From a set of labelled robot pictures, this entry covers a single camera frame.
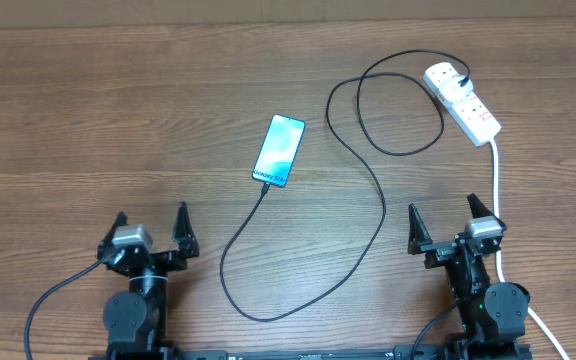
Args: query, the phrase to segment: blue phone screen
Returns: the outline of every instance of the blue phone screen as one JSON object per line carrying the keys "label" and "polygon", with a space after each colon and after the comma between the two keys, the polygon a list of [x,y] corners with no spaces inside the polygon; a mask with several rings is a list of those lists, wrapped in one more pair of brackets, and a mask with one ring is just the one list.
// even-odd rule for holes
{"label": "blue phone screen", "polygon": [[286,186],[306,123],[275,115],[252,172],[255,180],[279,187]]}

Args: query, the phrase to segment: cable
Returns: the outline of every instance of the cable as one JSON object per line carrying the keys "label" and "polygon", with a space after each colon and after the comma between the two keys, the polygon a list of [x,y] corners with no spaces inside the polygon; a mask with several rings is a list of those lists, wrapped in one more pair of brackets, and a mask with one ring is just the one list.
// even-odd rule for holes
{"label": "cable", "polygon": [[475,263],[475,260],[470,260],[470,254],[468,253],[468,250],[466,249],[466,246],[461,246],[461,251],[463,251],[464,253],[464,260],[466,261],[466,263],[468,263],[467,265],[467,269],[468,271],[466,272],[466,274],[468,275],[467,281],[468,281],[468,292],[466,293],[466,297],[464,300],[470,299],[470,296],[472,295],[472,269],[470,268],[470,266],[472,264]]}
{"label": "cable", "polygon": [[370,78],[370,77],[374,77],[374,76],[369,76],[368,73],[370,72],[370,70],[374,69],[377,65],[381,64],[382,62],[386,61],[386,60],[390,60],[394,57],[397,56],[401,56],[401,55],[406,55],[406,54],[413,54],[413,53],[427,53],[427,54],[436,54],[436,55],[441,55],[441,56],[445,56],[447,58],[453,59],[455,61],[458,61],[459,63],[461,63],[466,70],[468,71],[468,73],[466,74],[466,77],[463,78],[459,83],[461,84],[461,86],[466,85],[466,83],[468,82],[469,78],[470,78],[470,68],[468,67],[468,64],[466,64],[465,61],[461,60],[460,58],[445,53],[443,51],[437,51],[437,50],[429,50],[429,49],[415,49],[415,50],[406,50],[406,51],[401,51],[392,55],[388,55],[385,58],[378,60],[377,62],[375,62],[374,64],[370,65],[370,67],[368,67],[368,69],[366,69],[366,71],[364,71],[364,73],[361,75],[361,77],[359,78],[359,84],[357,85],[357,118],[359,120],[359,125],[361,125],[361,129],[364,131],[364,134],[366,135],[366,139],[368,139],[368,141],[370,142],[370,144],[377,150],[381,151],[382,153],[386,154],[386,155],[391,155],[391,156],[407,156],[407,155],[413,155],[413,154],[417,154],[419,152],[422,152],[424,150],[426,150],[427,148],[431,147],[435,142],[437,142],[437,140],[439,140],[439,138],[441,137],[441,134],[444,131],[444,118],[441,115],[441,109],[439,108],[439,105],[437,105],[436,101],[434,100],[434,96],[426,89],[425,86],[423,86],[419,81],[415,80],[414,78],[405,75],[405,74],[399,74],[399,73],[390,73],[393,74],[391,76],[401,76],[404,77],[408,80],[412,80],[414,83],[416,83],[417,85],[419,85],[419,87],[421,87],[424,92],[426,93],[426,95],[428,95],[428,97],[430,98],[430,100],[433,102],[433,104],[435,104],[435,107],[437,108],[437,112],[439,113],[439,117],[441,118],[441,131],[439,132],[439,135],[437,135],[437,137],[431,141],[430,143],[428,143],[427,145],[414,150],[414,151],[409,151],[409,152],[403,152],[403,153],[396,153],[396,152],[391,152],[388,150],[384,150],[381,147],[379,147],[370,137],[370,134],[368,133],[368,129],[366,129],[366,125],[364,125],[364,120],[361,117],[361,106],[359,104],[359,97],[361,94],[361,85],[363,85],[364,83],[364,79]]}
{"label": "cable", "polygon": [[[490,140],[490,148],[492,149],[492,163],[493,163],[493,166],[492,166],[493,167],[493,172],[492,172],[492,174],[493,174],[492,175],[493,213],[495,214],[496,217],[499,217],[499,212],[500,212],[500,207],[499,207],[499,151],[497,150],[497,143],[495,142],[494,139]],[[503,272],[502,262],[501,262],[501,250],[497,251],[497,253],[495,254],[495,267],[497,269],[497,278],[499,278],[499,281],[500,282],[506,282],[506,279],[504,278],[504,272]],[[564,348],[561,346],[559,341],[557,341],[557,338],[555,337],[555,335],[553,335],[553,333],[550,331],[550,329],[548,329],[548,326],[546,326],[546,324],[541,320],[541,318],[539,318],[537,313],[532,308],[529,307],[528,308],[528,314],[530,315],[530,317],[533,318],[533,320],[535,320],[535,322],[537,323],[537,325],[539,325],[541,330],[543,330],[543,332],[546,334],[546,336],[548,337],[550,342],[552,342],[552,344],[555,346],[555,348],[559,352],[559,355],[561,356],[561,358],[564,360],[570,360],[570,358],[568,357],[568,354],[566,354],[566,351],[564,350]]]}
{"label": "cable", "polygon": [[[335,129],[333,128],[331,122],[330,122],[330,103],[332,102],[332,97],[335,94],[335,92],[337,91],[337,89],[339,89],[341,86],[351,83],[351,82],[355,82],[358,81],[359,84],[357,85],[357,119],[359,121],[359,125],[361,126],[364,134],[366,135],[366,139],[368,139],[368,142],[370,142],[370,144],[377,150],[381,151],[384,154],[387,155],[391,155],[391,156],[408,156],[408,155],[413,155],[413,154],[417,154],[419,152],[422,152],[426,149],[428,149],[430,146],[432,146],[434,143],[437,142],[437,140],[439,140],[439,138],[441,137],[441,135],[444,132],[444,117],[443,114],[441,113],[441,108],[439,107],[439,104],[437,103],[437,101],[435,101],[435,98],[433,96],[433,94],[421,83],[419,82],[417,79],[410,77],[406,74],[401,74],[401,73],[395,73],[395,72],[383,72],[383,73],[376,73],[376,74],[368,74],[370,72],[370,70],[374,69],[377,65],[381,64],[382,62],[392,59],[394,57],[397,56],[401,56],[401,55],[405,55],[405,54],[412,54],[412,53],[430,53],[430,54],[437,54],[437,55],[442,55],[451,59],[454,59],[458,62],[460,62],[461,64],[464,65],[464,67],[467,69],[468,74],[466,75],[466,77],[460,82],[461,86],[464,86],[467,82],[468,82],[468,78],[470,76],[470,68],[468,67],[468,65],[461,59],[457,58],[454,55],[442,52],[442,51],[437,51],[437,50],[426,50],[426,49],[416,49],[416,50],[407,50],[407,51],[402,51],[402,52],[398,52],[389,56],[386,56],[385,58],[375,62],[374,64],[372,64],[370,67],[368,67],[368,69],[366,69],[366,71],[364,71],[364,73],[360,76],[360,77],[356,77],[356,78],[352,78],[352,79],[348,79],[348,80],[344,80],[342,82],[340,82],[339,84],[335,85],[335,87],[330,91],[330,95],[328,96],[328,101],[326,103],[326,123],[328,124],[328,128],[330,129],[330,132],[335,136],[335,138],[346,148],[348,149],[348,151],[350,151],[363,165],[364,167],[368,170],[368,172],[370,173],[370,176],[372,177],[373,181],[375,182],[375,185],[377,186],[377,191],[379,193],[379,200],[381,201],[381,206],[382,206],[382,214],[381,214],[381,219],[379,221],[379,225],[377,225],[377,229],[375,230],[374,234],[372,235],[372,238],[370,239],[370,241],[368,242],[368,245],[366,245],[366,247],[364,248],[364,251],[362,252],[361,256],[359,257],[359,259],[357,260],[357,262],[355,263],[355,265],[352,267],[352,269],[348,272],[348,274],[346,276],[344,276],[343,279],[341,279],[341,281],[339,281],[336,285],[334,285],[333,287],[331,287],[330,289],[328,289],[328,291],[324,292],[323,294],[319,295],[318,297],[310,300],[309,302],[305,303],[304,305],[301,305],[293,310],[290,310],[284,314],[281,314],[279,316],[275,316],[272,318],[257,318],[251,315],[248,315],[246,312],[244,312],[239,306],[237,306],[237,304],[235,303],[235,301],[233,300],[232,296],[230,295],[230,293],[228,292],[228,288],[226,287],[226,282],[224,279],[224,262],[226,260],[226,255],[228,254],[228,250],[230,249],[230,247],[234,244],[234,242],[237,240],[237,238],[239,237],[239,235],[241,234],[241,232],[244,230],[244,228],[246,227],[246,225],[248,224],[248,222],[250,221],[250,219],[252,218],[252,216],[255,214],[255,212],[257,211],[257,208],[259,207],[259,204],[261,204],[261,201],[263,200],[264,196],[266,195],[266,192],[268,192],[268,187],[270,186],[269,184],[265,184],[264,188],[262,189],[261,192],[261,196],[259,197],[259,200],[257,200],[257,203],[255,204],[255,206],[253,207],[252,211],[250,212],[250,214],[248,215],[248,217],[246,218],[246,220],[244,221],[243,224],[241,224],[241,226],[239,227],[239,229],[237,230],[237,232],[235,233],[235,235],[232,237],[232,239],[230,239],[230,241],[226,244],[226,247],[224,248],[224,252],[221,255],[221,262],[219,263],[219,277],[221,280],[221,286],[224,289],[224,293],[226,294],[226,298],[228,298],[228,301],[230,302],[230,304],[232,305],[232,307],[235,308],[235,310],[237,310],[237,312],[249,319],[249,320],[253,320],[253,321],[257,321],[257,322],[271,322],[271,321],[276,321],[279,319],[283,319],[287,316],[290,316],[300,310],[303,310],[305,308],[307,308],[308,306],[318,302],[319,300],[325,298],[326,296],[328,296],[329,294],[331,294],[333,291],[337,290],[341,285],[343,285],[346,281],[348,281],[348,279],[350,279],[350,277],[354,274],[354,272],[357,270],[357,268],[359,267],[359,265],[361,264],[362,260],[364,259],[364,257],[366,256],[366,254],[368,253],[368,250],[370,250],[370,247],[372,246],[373,242],[375,241],[375,238],[377,238],[377,235],[379,234],[379,231],[381,230],[381,227],[384,223],[384,220],[386,219],[386,198],[384,196],[384,192],[381,188],[381,184],[379,184],[379,180],[377,180],[377,176],[375,175],[375,173],[373,172],[373,170],[370,168],[370,166],[368,165],[368,163],[366,163],[366,161],[359,156],[359,154],[357,154],[357,152],[355,152],[348,144],[346,144],[340,137],[339,135],[337,135],[337,133],[335,132]],[[430,101],[432,102],[432,104],[435,106],[435,108],[437,109],[437,114],[439,115],[439,122],[440,122],[440,130],[439,130],[439,134],[432,140],[430,141],[428,144],[413,150],[413,151],[409,151],[409,152],[403,152],[403,153],[397,153],[397,152],[391,152],[391,151],[387,151],[384,150],[383,148],[379,147],[370,137],[370,134],[368,133],[368,130],[366,129],[366,125],[364,123],[364,120],[361,116],[361,106],[360,106],[360,98],[361,98],[361,86],[364,82],[365,79],[369,79],[369,78],[376,78],[376,77],[380,77],[380,76],[394,76],[394,77],[403,77],[405,79],[408,79],[412,82],[414,82],[415,84],[417,84],[417,86],[419,86],[424,93],[426,93],[426,95],[428,96],[428,98],[430,99]]]}
{"label": "cable", "polygon": [[[410,360],[415,359],[415,355],[417,353],[417,348],[419,347],[421,340],[423,340],[424,336],[426,336],[426,333],[428,331],[430,331],[430,329],[432,329],[433,326],[437,325],[438,322],[440,322],[446,316],[448,316],[448,314],[450,314],[450,312],[453,311],[457,307],[458,304],[459,303],[456,302],[456,303],[450,305],[450,307],[448,309],[442,311],[439,315],[435,316],[435,318],[430,320],[428,325],[426,325],[426,327],[424,327],[424,329],[421,330],[421,332],[417,336],[417,339],[415,340],[415,343],[412,344],[412,348],[410,348]],[[395,348],[394,347],[392,348],[392,353],[393,353],[393,357],[394,357],[395,356],[394,355],[395,354]]]}
{"label": "cable", "polygon": [[26,352],[26,360],[33,360],[32,359],[32,353],[30,351],[30,324],[32,324],[32,318],[35,316],[35,313],[39,309],[39,306],[41,305],[41,303],[44,302],[44,300],[46,300],[46,298],[48,298],[48,296],[52,295],[55,291],[61,289],[62,287],[70,284],[71,282],[73,282],[73,281],[83,277],[84,275],[88,274],[89,272],[93,271],[97,266],[101,265],[102,261],[103,261],[103,259],[98,260],[97,262],[90,265],[89,267],[87,267],[82,272],[60,282],[59,284],[57,284],[55,286],[53,286],[52,288],[50,288],[50,290],[46,291],[43,295],[41,295],[41,297],[35,302],[35,305],[33,305],[32,309],[30,310],[30,314],[28,314],[28,320],[26,320],[26,327],[24,329],[24,351]]}

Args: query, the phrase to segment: wooden table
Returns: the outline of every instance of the wooden table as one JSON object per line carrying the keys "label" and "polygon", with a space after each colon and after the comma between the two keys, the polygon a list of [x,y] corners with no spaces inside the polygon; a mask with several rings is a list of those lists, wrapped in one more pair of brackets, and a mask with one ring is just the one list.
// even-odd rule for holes
{"label": "wooden table", "polygon": [[[307,132],[285,189],[272,189],[226,265],[233,296],[271,316],[339,281],[381,214],[363,166],[324,122],[331,88],[412,48],[448,51],[472,68],[476,91],[504,126],[498,136],[506,278],[576,359],[576,18],[126,27],[0,31],[0,359],[22,359],[33,302],[94,262],[116,213],[172,247],[177,203],[188,202],[201,257],[171,275],[170,335],[189,350],[384,348],[411,343],[451,302],[441,269],[406,253],[414,202],[437,240],[470,218],[466,195],[491,205],[491,153],[449,116],[427,151],[374,150],[354,114],[355,86],[332,104],[340,135],[374,167],[388,214],[355,275],[285,320],[254,323],[228,304],[218,277],[225,243],[261,185],[250,179],[273,114]],[[410,55],[382,70],[421,78],[443,61]],[[391,150],[439,129],[405,80],[367,81],[363,113]],[[488,270],[494,277],[492,258]],[[36,359],[86,359],[106,346],[101,315],[126,279],[97,269],[57,292],[35,318]],[[556,353],[532,320],[537,359]],[[431,331],[441,341],[456,316]]]}

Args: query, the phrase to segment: white power strip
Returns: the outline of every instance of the white power strip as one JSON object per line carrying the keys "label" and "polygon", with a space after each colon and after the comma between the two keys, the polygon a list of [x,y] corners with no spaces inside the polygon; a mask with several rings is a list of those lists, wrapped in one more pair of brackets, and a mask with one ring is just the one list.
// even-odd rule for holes
{"label": "white power strip", "polygon": [[461,86],[464,77],[447,62],[433,65],[424,73],[426,84],[439,101],[475,146],[481,146],[495,138],[501,125],[472,91],[472,81]]}

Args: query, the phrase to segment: black wire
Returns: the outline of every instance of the black wire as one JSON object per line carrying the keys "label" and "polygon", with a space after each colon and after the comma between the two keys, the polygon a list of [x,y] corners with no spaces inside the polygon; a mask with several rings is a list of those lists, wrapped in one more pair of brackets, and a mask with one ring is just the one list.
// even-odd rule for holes
{"label": "black wire", "polygon": [[[230,302],[230,304],[232,305],[232,307],[235,308],[235,310],[237,310],[237,312],[249,319],[249,320],[253,320],[253,321],[257,321],[257,322],[271,322],[271,321],[276,321],[279,319],[283,319],[287,316],[290,316],[300,310],[303,310],[305,308],[307,308],[308,306],[318,302],[319,300],[325,298],[326,296],[328,296],[329,294],[331,294],[333,291],[337,290],[341,285],[343,285],[346,281],[348,281],[348,279],[350,279],[350,277],[354,274],[354,272],[357,270],[357,268],[359,267],[359,265],[361,264],[361,262],[363,261],[364,257],[366,256],[366,254],[368,253],[368,250],[370,250],[370,247],[372,246],[373,242],[375,241],[375,238],[377,238],[377,235],[379,234],[379,231],[381,230],[381,227],[384,223],[384,220],[386,219],[386,198],[384,196],[384,192],[381,188],[381,184],[379,183],[379,180],[377,179],[377,176],[375,175],[374,171],[370,168],[370,166],[368,165],[368,163],[361,157],[359,156],[359,154],[357,154],[357,152],[355,152],[348,144],[346,144],[340,137],[339,135],[337,135],[337,133],[335,132],[335,129],[332,127],[332,124],[330,122],[330,103],[332,102],[332,97],[335,94],[335,92],[337,91],[337,89],[339,89],[341,86],[351,83],[351,82],[355,82],[355,81],[359,81],[359,84],[357,85],[357,117],[359,120],[359,124],[361,125],[362,130],[364,131],[364,134],[366,135],[366,138],[368,139],[368,141],[370,142],[370,144],[377,150],[381,151],[384,154],[387,155],[392,155],[392,156],[407,156],[407,155],[413,155],[413,154],[417,154],[421,151],[426,150],[427,148],[429,148],[430,146],[432,146],[434,143],[437,142],[437,140],[439,140],[439,138],[441,137],[441,135],[444,132],[444,117],[441,113],[441,109],[439,107],[439,104],[435,101],[432,93],[421,83],[419,82],[417,79],[410,77],[406,74],[401,74],[401,73],[395,73],[395,72],[383,72],[383,73],[376,73],[376,74],[368,74],[368,72],[370,72],[370,70],[372,70],[375,66],[379,65],[380,63],[388,60],[388,59],[392,59],[396,56],[400,56],[400,55],[405,55],[405,54],[411,54],[411,53],[430,53],[430,54],[437,54],[437,55],[443,55],[446,57],[449,57],[451,59],[454,59],[458,62],[460,62],[461,64],[463,64],[466,69],[468,70],[468,74],[466,75],[466,77],[460,82],[460,84],[462,86],[464,86],[467,82],[468,82],[468,78],[470,76],[470,68],[468,67],[468,65],[462,61],[461,59],[457,58],[454,55],[450,55],[448,53],[444,53],[441,51],[436,51],[436,50],[424,50],[424,49],[417,49],[417,50],[407,50],[407,51],[402,51],[396,54],[392,54],[389,56],[386,56],[385,58],[377,61],[376,63],[372,64],[368,69],[366,69],[366,71],[364,71],[364,73],[360,76],[360,77],[356,77],[356,78],[352,78],[352,79],[348,79],[348,80],[344,80],[342,82],[340,82],[339,84],[337,84],[332,91],[330,92],[330,95],[328,96],[328,102],[326,103],[326,123],[328,124],[328,128],[330,129],[330,132],[335,136],[335,138],[346,148],[348,149],[348,151],[350,151],[363,165],[364,167],[366,167],[366,169],[368,170],[368,172],[370,173],[370,176],[372,176],[373,181],[375,182],[375,185],[377,186],[377,191],[379,193],[379,199],[381,201],[381,206],[382,206],[382,214],[381,214],[381,219],[379,220],[379,225],[377,225],[377,229],[375,230],[375,233],[372,235],[372,238],[370,239],[370,241],[368,242],[368,245],[366,245],[366,247],[364,248],[364,251],[362,252],[361,256],[359,257],[359,259],[357,260],[357,262],[355,263],[355,265],[352,267],[352,269],[348,272],[348,274],[346,276],[344,276],[343,279],[341,279],[341,281],[339,281],[335,286],[331,287],[330,289],[328,289],[328,291],[324,292],[323,294],[319,295],[318,297],[310,300],[309,302],[305,303],[304,305],[301,305],[293,310],[290,310],[284,314],[281,314],[279,316],[275,316],[272,318],[257,318],[251,315],[248,315],[246,312],[244,312],[239,306],[237,306],[237,304],[235,303],[235,301],[233,300],[232,296],[230,296],[230,293],[228,292],[228,288],[226,287],[226,281],[224,279],[224,262],[226,260],[226,255],[228,254],[228,250],[230,249],[230,247],[234,244],[234,242],[237,240],[237,238],[239,237],[239,235],[241,234],[241,232],[244,230],[244,228],[246,227],[246,225],[248,224],[248,222],[250,221],[250,219],[252,218],[252,216],[255,214],[255,212],[257,211],[257,208],[259,207],[259,205],[261,204],[261,201],[263,200],[264,196],[266,195],[266,192],[268,191],[268,184],[264,185],[264,189],[262,189],[261,192],[261,196],[259,197],[259,200],[257,200],[257,203],[255,204],[255,206],[253,207],[252,211],[250,212],[250,214],[248,215],[248,217],[246,218],[246,220],[243,222],[243,224],[241,224],[241,226],[239,227],[239,229],[237,230],[237,232],[235,233],[235,235],[232,237],[232,239],[230,239],[230,241],[226,244],[226,247],[224,248],[224,252],[221,255],[221,261],[219,263],[219,277],[221,280],[221,286],[224,289],[224,293],[226,294],[226,298],[228,298],[228,301]],[[377,146],[377,144],[375,144],[375,142],[372,140],[372,138],[370,137],[370,134],[368,133],[368,130],[366,129],[366,126],[364,124],[363,118],[361,117],[361,110],[360,110],[360,94],[361,94],[361,85],[363,84],[363,81],[365,79],[369,79],[369,78],[375,78],[375,77],[380,77],[380,76],[398,76],[398,77],[403,77],[406,78],[412,82],[414,82],[415,84],[417,84],[417,86],[419,86],[425,93],[426,95],[428,95],[428,98],[430,99],[430,101],[433,103],[433,105],[435,105],[435,108],[437,109],[437,114],[439,115],[439,121],[441,124],[440,130],[439,130],[439,134],[437,135],[437,137],[435,137],[431,142],[429,142],[428,144],[422,146],[421,148],[417,149],[417,150],[413,150],[413,151],[409,151],[409,152],[404,152],[404,153],[395,153],[395,152],[390,152],[387,150],[384,150],[382,148],[380,148],[379,146]]]}
{"label": "black wire", "polygon": [[[421,332],[417,336],[417,340],[415,340],[415,343],[412,344],[412,348],[410,349],[410,360],[415,359],[415,353],[417,352],[417,348],[419,347],[421,340],[423,340],[424,336],[426,336],[426,333],[428,333],[428,331],[430,331],[430,329],[432,329],[433,326],[437,325],[438,322],[440,322],[446,316],[448,316],[448,314],[450,314],[450,312],[453,311],[457,307],[457,305],[458,305],[458,303],[454,303],[454,304],[450,305],[450,307],[448,309],[442,311],[441,313],[439,313],[439,315],[435,316],[435,318],[430,320],[428,325],[426,325],[426,327],[423,330],[421,330]],[[393,357],[394,357],[395,356],[394,355],[395,354],[395,348],[394,347],[392,349],[392,353],[393,353]]]}
{"label": "black wire", "polygon": [[26,360],[32,360],[32,354],[30,351],[30,324],[32,324],[32,318],[35,316],[35,313],[39,309],[39,306],[41,305],[41,303],[44,302],[44,300],[46,300],[46,298],[48,298],[48,296],[52,295],[55,291],[61,289],[62,287],[70,284],[71,282],[73,282],[73,281],[81,278],[82,276],[88,274],[89,272],[93,271],[97,266],[101,265],[102,261],[103,261],[103,259],[98,260],[97,262],[90,265],[89,267],[87,267],[82,272],[60,282],[59,284],[57,284],[55,286],[53,286],[52,288],[50,288],[50,290],[46,291],[43,295],[41,295],[41,297],[37,300],[37,302],[35,302],[35,305],[33,305],[32,309],[30,310],[30,314],[28,314],[28,320],[26,320],[26,328],[24,329],[24,351],[26,352]]}
{"label": "black wire", "polygon": [[472,295],[472,289],[473,289],[473,278],[472,278],[472,268],[470,267],[473,263],[473,261],[470,261],[470,254],[468,253],[468,249],[466,248],[466,246],[462,245],[461,246],[461,251],[463,251],[464,253],[464,261],[466,262],[466,274],[468,275],[468,292],[466,293],[466,296],[464,297],[464,300],[467,300],[470,298],[470,296]]}
{"label": "black wire", "polygon": [[453,60],[456,60],[458,62],[460,62],[468,71],[468,73],[466,74],[466,77],[460,81],[461,86],[466,85],[466,83],[468,82],[468,79],[470,78],[470,68],[468,67],[468,65],[461,59],[459,59],[458,57],[445,53],[443,51],[438,51],[438,50],[428,50],[428,49],[415,49],[415,50],[406,50],[406,51],[402,51],[402,52],[398,52],[392,55],[388,55],[385,58],[375,62],[374,64],[370,65],[370,67],[368,67],[368,69],[366,69],[366,71],[364,71],[364,73],[361,75],[361,77],[359,77],[359,84],[357,85],[357,118],[359,120],[359,125],[361,126],[361,129],[364,131],[364,134],[366,135],[366,139],[368,139],[368,141],[370,142],[370,144],[377,150],[381,151],[382,153],[386,154],[386,155],[392,155],[392,156],[407,156],[407,155],[413,155],[413,154],[417,154],[419,152],[422,152],[426,149],[428,149],[429,147],[431,147],[434,143],[437,142],[437,140],[439,140],[439,138],[441,137],[441,134],[443,134],[444,132],[444,117],[441,114],[441,109],[439,108],[439,104],[437,104],[437,102],[434,100],[433,95],[430,93],[430,91],[428,91],[428,89],[426,89],[426,87],[424,85],[422,85],[419,81],[417,81],[416,79],[405,75],[405,74],[400,74],[400,73],[383,73],[383,74],[391,74],[390,76],[401,76],[404,77],[408,80],[413,81],[415,84],[417,84],[425,93],[426,95],[428,95],[428,97],[430,98],[430,100],[433,102],[433,104],[435,105],[435,108],[437,108],[437,113],[439,113],[439,118],[441,120],[441,130],[439,131],[439,135],[437,135],[437,137],[432,140],[431,142],[429,142],[428,144],[426,144],[425,146],[422,146],[421,148],[417,149],[417,150],[413,150],[413,151],[409,151],[409,152],[403,152],[403,153],[396,153],[396,152],[392,152],[392,151],[388,151],[385,149],[382,149],[381,147],[379,147],[370,137],[370,134],[368,133],[368,129],[366,129],[366,125],[364,124],[364,120],[361,116],[361,106],[360,106],[360,102],[359,102],[359,98],[361,95],[361,85],[363,85],[364,83],[364,79],[370,78],[370,77],[375,77],[375,76],[380,76],[380,74],[375,74],[375,76],[372,75],[368,75],[368,73],[370,72],[370,70],[374,69],[377,65],[381,64],[382,62],[392,59],[394,57],[397,56],[401,56],[401,55],[406,55],[406,54],[413,54],[413,53],[428,53],[428,54],[436,54],[436,55],[442,55],[448,58],[451,58]]}

